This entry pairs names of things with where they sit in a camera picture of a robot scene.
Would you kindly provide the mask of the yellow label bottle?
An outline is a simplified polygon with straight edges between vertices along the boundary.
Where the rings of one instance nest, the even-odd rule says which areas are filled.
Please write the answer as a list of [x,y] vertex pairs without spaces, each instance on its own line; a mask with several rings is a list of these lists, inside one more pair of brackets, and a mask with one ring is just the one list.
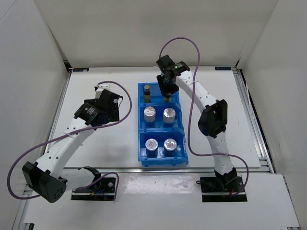
[[150,85],[144,86],[144,103],[150,103],[151,102],[151,92],[150,92]]
[[171,94],[166,94],[165,96],[164,96],[164,102],[165,103],[170,103],[171,102]]

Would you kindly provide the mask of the white bead jar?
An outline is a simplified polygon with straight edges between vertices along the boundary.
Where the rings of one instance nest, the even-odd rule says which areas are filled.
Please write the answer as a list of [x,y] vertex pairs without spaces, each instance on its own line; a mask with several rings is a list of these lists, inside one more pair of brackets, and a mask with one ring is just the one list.
[[144,123],[147,127],[155,125],[156,110],[152,106],[145,107],[144,112]]
[[166,108],[163,111],[163,126],[172,127],[176,117],[176,111],[173,108]]

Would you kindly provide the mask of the sauce jar white lid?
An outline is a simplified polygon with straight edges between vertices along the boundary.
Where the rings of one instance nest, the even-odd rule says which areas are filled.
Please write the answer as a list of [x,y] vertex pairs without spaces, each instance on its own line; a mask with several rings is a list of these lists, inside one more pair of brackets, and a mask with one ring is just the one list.
[[177,142],[174,139],[168,138],[164,141],[165,157],[172,157],[173,154],[176,152],[176,149],[177,149]]
[[150,138],[145,142],[146,155],[148,158],[156,158],[158,151],[158,142],[154,138]]

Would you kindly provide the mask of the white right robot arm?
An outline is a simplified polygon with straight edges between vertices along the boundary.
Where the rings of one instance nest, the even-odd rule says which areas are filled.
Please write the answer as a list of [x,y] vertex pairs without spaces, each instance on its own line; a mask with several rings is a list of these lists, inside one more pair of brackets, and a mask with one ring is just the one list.
[[175,63],[168,55],[159,57],[157,65],[161,74],[157,81],[163,96],[171,95],[182,89],[201,112],[198,121],[200,132],[207,138],[211,156],[214,159],[215,185],[220,191],[227,191],[237,178],[236,169],[231,162],[225,131],[227,125],[227,102],[212,96],[199,82],[196,74],[183,61]]

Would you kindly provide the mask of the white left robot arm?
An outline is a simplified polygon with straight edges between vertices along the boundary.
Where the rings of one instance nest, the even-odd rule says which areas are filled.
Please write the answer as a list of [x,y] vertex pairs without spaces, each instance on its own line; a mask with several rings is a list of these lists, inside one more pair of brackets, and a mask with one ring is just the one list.
[[99,98],[85,100],[74,113],[65,138],[55,141],[48,153],[35,163],[27,162],[22,167],[27,185],[50,203],[58,201],[69,190],[99,191],[101,173],[98,170],[84,166],[77,172],[64,173],[63,169],[98,126],[119,120],[119,98],[118,94],[103,89]]

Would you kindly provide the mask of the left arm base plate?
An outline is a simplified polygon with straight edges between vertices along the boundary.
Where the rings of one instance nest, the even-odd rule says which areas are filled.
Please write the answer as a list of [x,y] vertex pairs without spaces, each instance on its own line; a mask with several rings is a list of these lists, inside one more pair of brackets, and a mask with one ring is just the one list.
[[86,189],[75,189],[71,193],[72,201],[115,201],[119,185],[119,175],[109,172],[102,175],[99,181]]

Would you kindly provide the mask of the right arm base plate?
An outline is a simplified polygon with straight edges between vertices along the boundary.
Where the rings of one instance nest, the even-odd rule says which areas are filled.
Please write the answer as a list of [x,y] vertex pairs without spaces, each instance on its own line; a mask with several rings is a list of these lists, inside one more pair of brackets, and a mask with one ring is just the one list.
[[201,177],[196,184],[201,186],[203,203],[248,201],[242,177],[237,177],[227,186],[219,184],[216,177]]

